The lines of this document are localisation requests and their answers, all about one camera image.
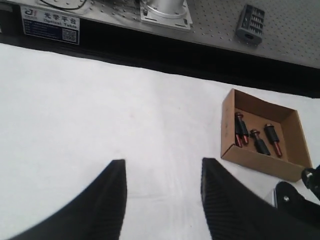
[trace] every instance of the screw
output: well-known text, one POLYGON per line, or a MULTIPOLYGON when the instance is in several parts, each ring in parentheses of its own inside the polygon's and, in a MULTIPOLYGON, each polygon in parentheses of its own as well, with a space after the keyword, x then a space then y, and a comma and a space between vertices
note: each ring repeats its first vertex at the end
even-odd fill
POLYGON ((235 116, 235 120, 237 121, 238 125, 239 125, 239 130, 241 132, 241 135, 242 135, 242 139, 243 139, 243 143, 245 145, 248 145, 249 143, 249 133, 248 133, 248 130, 247 130, 247 126, 245 124, 245 122, 242 120, 244 115, 241 113, 241 112, 236 112, 234 114, 235 116))
POLYGON ((237 122, 234 123, 234 133, 235 133, 235 145, 237 145, 239 148, 242 148, 242 141, 240 139, 240 129, 237 122))
POLYGON ((251 133, 251 137, 253 137, 255 140, 260 139, 260 136, 259 136, 260 131, 258 131, 257 129, 252 129, 250 133, 251 133))
POLYGON ((280 158, 282 156, 282 152, 279 146, 279 138, 276 133, 275 126, 271 123, 266 124, 264 126, 264 132, 269 142, 273 145, 276 155, 280 158))
POLYGON ((250 136, 254 139, 254 146, 258 153, 270 156, 270 152, 265 142, 259 136, 260 132, 257 129, 250 131, 250 136))

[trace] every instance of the white paper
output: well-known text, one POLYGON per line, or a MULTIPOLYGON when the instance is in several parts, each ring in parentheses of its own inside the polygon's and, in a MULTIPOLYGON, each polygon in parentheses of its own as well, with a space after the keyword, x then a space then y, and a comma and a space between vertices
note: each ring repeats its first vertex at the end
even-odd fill
POLYGON ((0 239, 49 217, 111 160, 126 159, 121 240, 210 240, 203 157, 262 198, 279 181, 220 160, 222 101, 232 87, 297 109, 320 164, 318 99, 4 44, 0 52, 0 239))

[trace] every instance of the cable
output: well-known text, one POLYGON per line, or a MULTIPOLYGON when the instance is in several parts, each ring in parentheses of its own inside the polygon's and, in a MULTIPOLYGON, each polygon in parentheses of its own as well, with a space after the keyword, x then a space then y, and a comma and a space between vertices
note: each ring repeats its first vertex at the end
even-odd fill
POLYGON ((44 3, 44 4, 46 4, 46 5, 48 5, 48 6, 50 6, 50 7, 52 7, 52 8, 54 8, 54 9, 59 9, 59 10, 78 10, 78 9, 82 8, 87 2, 87 0, 83 0, 83 3, 81 3, 79 6, 67 8, 67 7, 56 6, 54 4, 46 2, 45 0, 39 0, 39 1, 44 3))

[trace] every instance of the cardboard box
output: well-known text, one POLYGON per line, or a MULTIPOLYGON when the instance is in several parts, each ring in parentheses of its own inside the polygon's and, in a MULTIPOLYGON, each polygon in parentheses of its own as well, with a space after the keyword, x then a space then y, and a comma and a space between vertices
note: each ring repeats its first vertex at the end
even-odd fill
POLYGON ((312 168, 310 156, 296 110, 263 101, 232 89, 222 105, 221 158, 247 168, 296 182, 304 168, 312 168), (254 139, 240 148, 235 144, 235 112, 243 114, 248 131, 257 129, 271 155, 258 153, 254 139), (264 132, 265 124, 273 124, 283 156, 277 157, 264 132))

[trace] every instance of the logo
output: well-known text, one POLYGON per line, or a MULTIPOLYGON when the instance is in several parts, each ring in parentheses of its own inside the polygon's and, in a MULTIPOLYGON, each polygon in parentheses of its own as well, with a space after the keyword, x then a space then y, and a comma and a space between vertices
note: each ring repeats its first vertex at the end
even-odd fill
POLYGON ((25 11, 24 11, 24 14, 25 15, 28 15, 28 16, 36 16, 37 15, 37 11, 33 10, 33 9, 30 9, 30 8, 26 8, 25 11))

